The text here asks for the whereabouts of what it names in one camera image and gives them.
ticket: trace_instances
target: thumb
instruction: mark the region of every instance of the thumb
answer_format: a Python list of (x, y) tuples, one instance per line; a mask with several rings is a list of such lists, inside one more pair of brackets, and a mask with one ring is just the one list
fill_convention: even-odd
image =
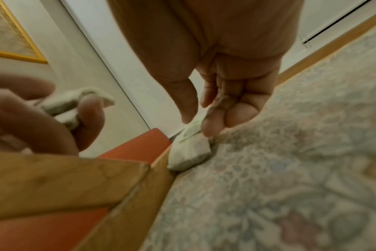
[(191, 80), (161, 82), (181, 113), (184, 124), (191, 122), (198, 112), (198, 94)]

